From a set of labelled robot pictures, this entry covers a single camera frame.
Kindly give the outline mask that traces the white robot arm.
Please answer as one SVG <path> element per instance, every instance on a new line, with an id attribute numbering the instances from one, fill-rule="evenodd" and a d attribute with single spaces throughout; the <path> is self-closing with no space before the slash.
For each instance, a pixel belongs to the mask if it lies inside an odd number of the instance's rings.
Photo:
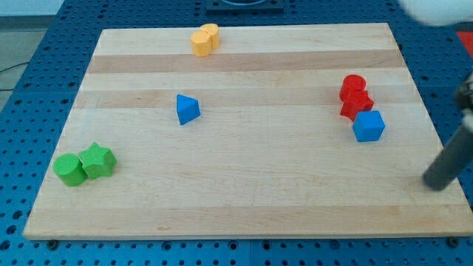
<path id="1" fill-rule="evenodd" d="M 472 22 L 472 0 L 398 0 L 398 4 L 413 20 L 433 27 Z"/>

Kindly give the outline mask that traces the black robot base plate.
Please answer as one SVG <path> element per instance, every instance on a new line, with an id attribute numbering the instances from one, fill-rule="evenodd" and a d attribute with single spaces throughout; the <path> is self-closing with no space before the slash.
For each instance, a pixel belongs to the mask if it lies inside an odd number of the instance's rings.
<path id="1" fill-rule="evenodd" d="M 285 0 L 206 0 L 207 13 L 283 11 Z"/>

